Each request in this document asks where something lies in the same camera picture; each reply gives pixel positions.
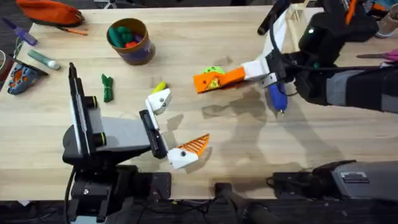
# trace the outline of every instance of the blue object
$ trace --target blue object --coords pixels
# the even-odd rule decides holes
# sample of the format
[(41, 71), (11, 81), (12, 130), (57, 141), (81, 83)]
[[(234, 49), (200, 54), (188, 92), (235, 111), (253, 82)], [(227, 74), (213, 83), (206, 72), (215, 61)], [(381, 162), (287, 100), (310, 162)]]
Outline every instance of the blue object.
[(16, 26), (6, 18), (1, 19), (5, 24), (7, 24), (8, 27), (10, 27), (10, 29), (12, 29), (18, 35), (19, 38), (26, 41), (29, 45), (35, 46), (37, 44), (37, 39), (30, 35), (28, 32), (26, 32), (24, 29)]
[[(19, 70), (22, 72), (22, 76), (20, 79), (15, 80), (15, 75)], [(11, 80), (8, 83), (7, 92), (12, 95), (18, 95), (31, 87), (40, 77), (41, 74), (39, 71), (18, 64), (11, 73)]]
[(287, 108), (287, 96), (279, 90), (285, 93), (285, 83), (277, 83), (268, 87), (272, 105), (277, 111), (284, 112)]

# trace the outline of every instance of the orange grip pad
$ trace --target orange grip pad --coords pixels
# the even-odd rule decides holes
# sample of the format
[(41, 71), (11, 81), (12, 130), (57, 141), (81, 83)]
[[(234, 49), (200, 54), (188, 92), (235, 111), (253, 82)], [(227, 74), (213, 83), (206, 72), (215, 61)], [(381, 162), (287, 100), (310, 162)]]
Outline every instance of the orange grip pad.
[(245, 72), (243, 67), (239, 67), (235, 70), (227, 72), (225, 75), (220, 75), (218, 77), (220, 81), (220, 86), (227, 85), (234, 82), (240, 82), (244, 80)]
[(240, 82), (244, 80), (245, 72), (243, 67), (239, 67), (235, 70), (221, 74), (218, 72), (202, 73), (193, 77), (193, 83), (197, 90), (197, 93), (203, 93), (207, 91), (207, 86), (211, 83), (214, 78), (218, 78), (220, 87), (230, 83)]
[(209, 142), (209, 138), (210, 135), (206, 134), (202, 137), (199, 137), (190, 142), (182, 144), (181, 146), (178, 146), (178, 148), (187, 150), (188, 152), (193, 152), (196, 155), (200, 156), (203, 153), (203, 151), (205, 151), (207, 143)]

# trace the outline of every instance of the purple pen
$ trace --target purple pen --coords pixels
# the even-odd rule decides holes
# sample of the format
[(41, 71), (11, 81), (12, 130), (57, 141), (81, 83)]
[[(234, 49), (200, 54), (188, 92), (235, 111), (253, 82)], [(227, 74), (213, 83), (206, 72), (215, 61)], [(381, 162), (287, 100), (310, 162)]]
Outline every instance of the purple pen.
[(29, 45), (35, 46), (37, 44), (36, 38), (26, 32), (23, 28), (16, 26), (6, 18), (1, 18), (7, 26), (9, 26), (22, 40), (26, 41)]

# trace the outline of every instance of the green block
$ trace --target green block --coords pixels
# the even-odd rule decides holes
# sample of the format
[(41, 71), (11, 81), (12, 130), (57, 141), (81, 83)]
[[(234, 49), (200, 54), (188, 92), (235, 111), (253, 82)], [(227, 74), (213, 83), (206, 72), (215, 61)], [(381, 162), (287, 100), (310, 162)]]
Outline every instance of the green block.
[(207, 67), (206, 69), (204, 69), (203, 73), (209, 73), (209, 72), (218, 72), (221, 74), (225, 74), (225, 71), (223, 68), (221, 68), (220, 66), (210, 66)]
[(118, 33), (120, 33), (120, 34), (131, 34), (131, 31), (127, 27), (118, 27)]
[(113, 27), (109, 28), (108, 34), (109, 34), (109, 38), (111, 39), (112, 44), (115, 47), (121, 47), (121, 48), (124, 47), (122, 38), (120, 37), (120, 35), (116, 32), (116, 30)]
[(130, 43), (134, 40), (132, 34), (122, 34), (121, 36), (122, 36), (122, 40), (125, 44)]

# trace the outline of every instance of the scissors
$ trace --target scissors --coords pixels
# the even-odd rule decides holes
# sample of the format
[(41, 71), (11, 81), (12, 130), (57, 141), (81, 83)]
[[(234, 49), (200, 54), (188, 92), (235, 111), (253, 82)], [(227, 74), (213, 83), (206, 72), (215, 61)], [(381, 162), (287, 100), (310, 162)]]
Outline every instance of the scissors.
[(357, 58), (381, 58), (391, 61), (398, 61), (398, 50), (391, 50), (390, 52), (386, 53), (379, 53), (379, 54), (362, 54), (357, 55)]

